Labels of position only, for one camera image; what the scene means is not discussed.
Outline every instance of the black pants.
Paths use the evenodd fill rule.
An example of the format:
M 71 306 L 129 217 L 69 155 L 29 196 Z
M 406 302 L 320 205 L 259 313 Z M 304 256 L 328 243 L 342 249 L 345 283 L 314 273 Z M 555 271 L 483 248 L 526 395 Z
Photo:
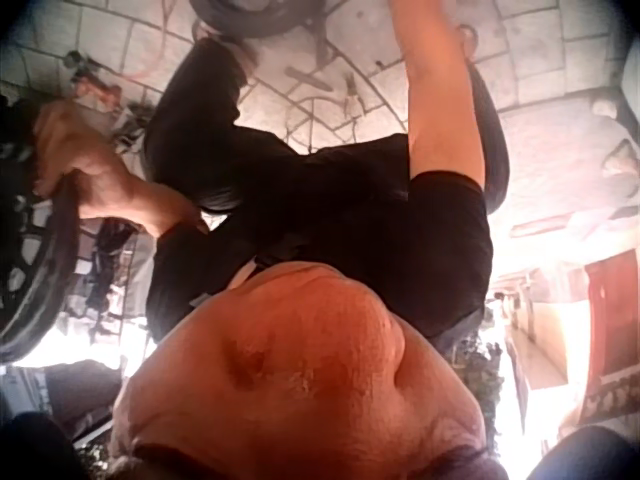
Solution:
M 486 159 L 485 198 L 492 213 L 507 193 L 509 157 L 487 87 L 472 65 L 469 74 Z M 210 39 L 198 42 L 174 75 L 147 130 L 143 165 L 148 178 L 178 190 L 210 213 L 225 214 L 243 204 L 268 203 L 283 191 L 289 195 L 287 204 L 304 197 L 308 205 L 323 204 L 325 209 L 357 201 L 349 190 L 358 188 L 361 199 L 371 198 L 368 188 L 407 191 L 406 135 L 299 155 L 272 133 L 234 125 L 245 83 L 226 48 Z M 356 168 L 344 168 L 348 164 Z M 354 182 L 345 180 L 359 168 L 371 172 L 364 175 L 371 185 L 356 188 L 361 174 L 353 175 Z

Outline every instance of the hand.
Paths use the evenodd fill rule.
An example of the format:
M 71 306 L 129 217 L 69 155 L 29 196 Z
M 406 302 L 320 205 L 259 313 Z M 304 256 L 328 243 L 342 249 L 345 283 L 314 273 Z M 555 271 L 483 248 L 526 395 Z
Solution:
M 80 217 L 117 217 L 134 195 L 137 178 L 75 105 L 46 105 L 34 127 L 38 156 L 35 193 L 49 197 L 63 175 L 75 173 Z

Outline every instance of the black t-shirt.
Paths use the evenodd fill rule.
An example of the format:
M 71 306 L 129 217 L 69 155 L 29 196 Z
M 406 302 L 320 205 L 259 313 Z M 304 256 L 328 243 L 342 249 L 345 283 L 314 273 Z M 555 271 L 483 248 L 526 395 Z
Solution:
M 156 340 L 259 254 L 241 217 L 209 235 L 178 225 L 159 240 L 147 304 Z M 406 199 L 364 202 L 305 237 L 289 260 L 331 265 L 364 283 L 431 341 L 481 317 L 493 246 L 482 190 L 468 177 L 424 173 Z

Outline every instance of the wire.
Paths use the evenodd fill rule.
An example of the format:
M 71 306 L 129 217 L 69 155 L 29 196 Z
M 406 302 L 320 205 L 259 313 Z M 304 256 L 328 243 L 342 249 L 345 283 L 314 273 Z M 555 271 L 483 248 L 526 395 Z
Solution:
M 173 0 L 173 2 L 171 3 L 171 6 L 168 6 L 167 0 L 162 0 L 162 30 L 161 30 L 162 37 L 160 40 L 160 49 L 158 50 L 158 54 L 153 59 L 153 61 L 145 69 L 136 73 L 132 73 L 128 75 L 125 75 L 123 73 L 116 73 L 118 77 L 135 82 L 145 77 L 148 77 L 154 72 L 154 70 L 158 68 L 158 66 L 160 65 L 160 62 L 164 58 L 164 53 L 167 46 L 167 33 L 168 33 L 167 29 L 169 26 L 169 19 L 171 18 L 171 15 L 173 14 L 173 11 L 175 10 L 177 3 L 178 3 L 178 0 Z

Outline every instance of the man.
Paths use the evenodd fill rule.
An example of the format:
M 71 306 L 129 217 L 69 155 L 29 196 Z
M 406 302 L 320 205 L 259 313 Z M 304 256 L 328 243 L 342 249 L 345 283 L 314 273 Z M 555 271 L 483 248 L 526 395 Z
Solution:
M 42 113 L 38 192 L 75 171 L 81 215 L 158 238 L 161 343 L 116 406 L 119 478 L 504 478 L 478 404 L 432 346 L 483 307 L 504 138 L 440 1 L 390 4 L 408 140 L 300 157 L 234 126 L 250 62 L 213 37 L 149 126 L 155 183 L 68 106 Z M 201 208 L 230 216 L 208 233 Z

